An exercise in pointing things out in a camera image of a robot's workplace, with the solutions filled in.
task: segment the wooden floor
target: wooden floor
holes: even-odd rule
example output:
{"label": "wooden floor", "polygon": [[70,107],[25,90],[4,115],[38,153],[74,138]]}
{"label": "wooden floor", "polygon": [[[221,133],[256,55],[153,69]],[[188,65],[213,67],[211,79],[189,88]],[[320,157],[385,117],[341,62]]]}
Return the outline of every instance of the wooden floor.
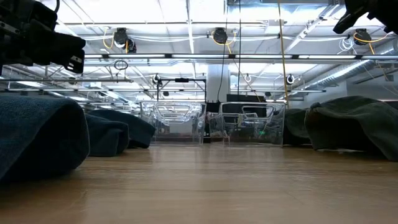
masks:
{"label": "wooden floor", "polygon": [[398,163],[311,149],[153,147],[0,188],[0,223],[397,223]]}

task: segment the transparent acrylic box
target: transparent acrylic box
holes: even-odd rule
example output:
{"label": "transparent acrylic box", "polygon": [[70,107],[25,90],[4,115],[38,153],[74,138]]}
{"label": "transparent acrylic box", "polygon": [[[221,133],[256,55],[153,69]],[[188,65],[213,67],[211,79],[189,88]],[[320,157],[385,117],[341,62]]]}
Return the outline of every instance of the transparent acrylic box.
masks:
{"label": "transparent acrylic box", "polygon": [[151,146],[201,146],[205,103],[141,102],[141,119],[156,128]]}
{"label": "transparent acrylic box", "polygon": [[222,103],[208,114],[210,138],[228,147],[282,146],[284,115],[283,103]]}

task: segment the plastic container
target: plastic container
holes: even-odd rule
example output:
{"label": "plastic container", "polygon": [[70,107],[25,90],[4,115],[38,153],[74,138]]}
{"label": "plastic container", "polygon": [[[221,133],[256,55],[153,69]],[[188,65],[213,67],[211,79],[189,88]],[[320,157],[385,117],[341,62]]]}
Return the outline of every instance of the plastic container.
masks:
{"label": "plastic container", "polygon": [[151,146],[201,146],[205,103],[141,102],[141,119],[156,128]]}
{"label": "plastic container", "polygon": [[227,147],[282,146],[284,117],[283,103],[222,103],[208,115],[210,138]]}

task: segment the clear plastic bin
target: clear plastic bin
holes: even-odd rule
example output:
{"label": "clear plastic bin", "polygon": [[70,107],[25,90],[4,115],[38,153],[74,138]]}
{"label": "clear plastic bin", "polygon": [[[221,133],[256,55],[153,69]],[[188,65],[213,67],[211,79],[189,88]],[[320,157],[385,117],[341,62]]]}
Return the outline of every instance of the clear plastic bin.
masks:
{"label": "clear plastic bin", "polygon": [[282,146],[285,104],[222,103],[209,113],[210,138],[228,147]]}
{"label": "clear plastic bin", "polygon": [[205,103],[141,102],[141,118],[156,128],[151,146],[201,146]]}

